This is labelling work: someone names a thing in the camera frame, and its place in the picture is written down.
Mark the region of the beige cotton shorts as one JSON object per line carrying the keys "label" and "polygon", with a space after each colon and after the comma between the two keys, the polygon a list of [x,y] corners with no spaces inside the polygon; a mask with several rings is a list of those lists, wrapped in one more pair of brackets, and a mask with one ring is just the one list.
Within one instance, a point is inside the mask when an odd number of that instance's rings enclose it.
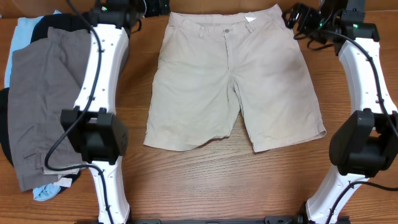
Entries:
{"label": "beige cotton shorts", "polygon": [[171,12],[144,144],[192,150],[230,136],[238,116],[255,152],[326,134],[307,64],[281,8]]}

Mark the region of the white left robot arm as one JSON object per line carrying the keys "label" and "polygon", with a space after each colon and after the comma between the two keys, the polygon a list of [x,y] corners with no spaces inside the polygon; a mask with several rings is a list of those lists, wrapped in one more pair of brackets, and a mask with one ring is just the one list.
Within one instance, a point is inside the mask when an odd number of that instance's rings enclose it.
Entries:
{"label": "white left robot arm", "polygon": [[89,11],[90,54],[73,109],[60,121],[68,140],[93,177],[99,206],[97,223],[132,223],[124,192],[122,159],[128,129],[116,116],[116,88],[129,55],[132,27],[141,24],[144,0],[96,1]]}

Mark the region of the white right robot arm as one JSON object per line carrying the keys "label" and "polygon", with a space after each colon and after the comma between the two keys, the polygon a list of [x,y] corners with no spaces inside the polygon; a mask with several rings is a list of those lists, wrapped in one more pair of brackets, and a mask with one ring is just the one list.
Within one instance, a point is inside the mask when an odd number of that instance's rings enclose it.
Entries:
{"label": "white right robot arm", "polygon": [[315,9],[297,3],[283,12],[295,39],[333,47],[349,87],[351,116],[332,136],[331,167],[316,193],[291,223],[348,223],[340,212],[362,185],[387,170],[397,155],[397,107],[384,80],[375,24],[364,20],[364,1],[322,1]]}

